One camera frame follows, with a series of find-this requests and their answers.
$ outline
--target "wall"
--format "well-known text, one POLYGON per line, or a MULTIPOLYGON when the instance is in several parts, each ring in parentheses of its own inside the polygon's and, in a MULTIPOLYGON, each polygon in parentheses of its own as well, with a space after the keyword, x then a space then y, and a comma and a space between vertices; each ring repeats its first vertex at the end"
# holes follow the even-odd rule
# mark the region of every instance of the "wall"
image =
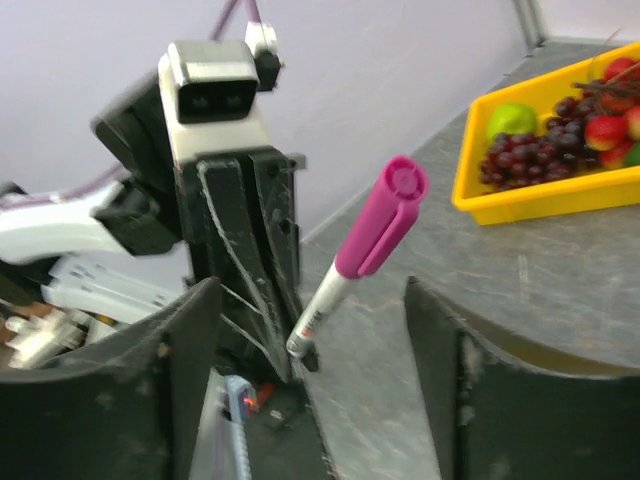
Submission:
POLYGON ((547 35, 604 42, 618 29, 614 44, 640 40, 638 0, 534 0, 547 35))
MULTIPOLYGON (((42 191, 108 167, 113 159, 93 138, 89 119, 155 68, 172 40, 204 37, 220 5, 0 2, 0 180, 42 191)), ((298 189, 305 233, 526 53, 505 0, 269 0, 261 9, 277 28, 287 64, 278 91, 261 99, 274 144, 309 156, 298 189)), ((241 37, 243 24, 239 11, 229 33, 241 37)), ((184 269, 181 261, 178 255, 171 268, 184 269)), ((142 270, 128 259, 117 263, 154 279, 163 271, 157 262, 142 270)))

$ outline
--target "pink marker cap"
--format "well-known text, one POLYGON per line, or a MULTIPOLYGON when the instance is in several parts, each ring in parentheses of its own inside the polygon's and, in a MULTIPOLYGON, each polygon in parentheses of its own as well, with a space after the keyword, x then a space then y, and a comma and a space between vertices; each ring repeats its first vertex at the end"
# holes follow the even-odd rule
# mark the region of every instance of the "pink marker cap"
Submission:
POLYGON ((430 185, 429 176, 409 157, 391 160, 336 256, 340 275, 356 279, 376 273, 418 219, 430 185))

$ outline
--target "gray table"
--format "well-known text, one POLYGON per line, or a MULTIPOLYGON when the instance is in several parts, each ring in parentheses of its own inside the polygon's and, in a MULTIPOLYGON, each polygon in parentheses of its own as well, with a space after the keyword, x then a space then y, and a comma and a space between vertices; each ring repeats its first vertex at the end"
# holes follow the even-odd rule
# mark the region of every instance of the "gray table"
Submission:
MULTIPOLYGON (((550 44, 503 83, 599 50, 550 44)), ((318 336, 323 370, 309 383, 345 480, 440 478, 404 327, 409 275, 532 339, 596 359, 640 364, 640 209, 477 226, 450 202, 465 120, 466 113, 416 152, 433 180, 418 224, 318 336)), ((362 203, 305 245, 307 298, 362 203)))

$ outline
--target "marker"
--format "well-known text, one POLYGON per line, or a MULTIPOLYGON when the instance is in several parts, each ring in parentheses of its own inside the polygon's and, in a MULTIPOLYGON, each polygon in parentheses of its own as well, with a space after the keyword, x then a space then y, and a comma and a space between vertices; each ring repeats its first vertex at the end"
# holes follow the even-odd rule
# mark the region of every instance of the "marker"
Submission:
POLYGON ((304 357, 313 334, 358 280, 375 274, 418 219, 429 176, 409 157, 391 160, 373 187, 347 239, 287 340, 304 357))

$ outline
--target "yellow tray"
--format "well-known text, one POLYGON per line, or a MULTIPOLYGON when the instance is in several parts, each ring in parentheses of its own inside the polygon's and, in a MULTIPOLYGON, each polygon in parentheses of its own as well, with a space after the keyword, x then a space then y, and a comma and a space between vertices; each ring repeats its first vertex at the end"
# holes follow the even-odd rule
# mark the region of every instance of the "yellow tray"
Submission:
MULTIPOLYGON (((640 42, 600 55, 593 62, 594 78, 602 76, 609 62, 623 56, 640 59, 640 42)), ((484 195, 488 188, 480 183, 480 162, 489 147, 485 132, 493 110, 504 103, 526 103, 545 119, 557 102, 580 93, 571 85, 589 80, 591 63, 590 59, 585 60, 489 93, 473 102, 453 186, 452 202, 458 210, 471 213, 480 225, 495 225, 640 203, 640 167, 588 173, 484 195)))

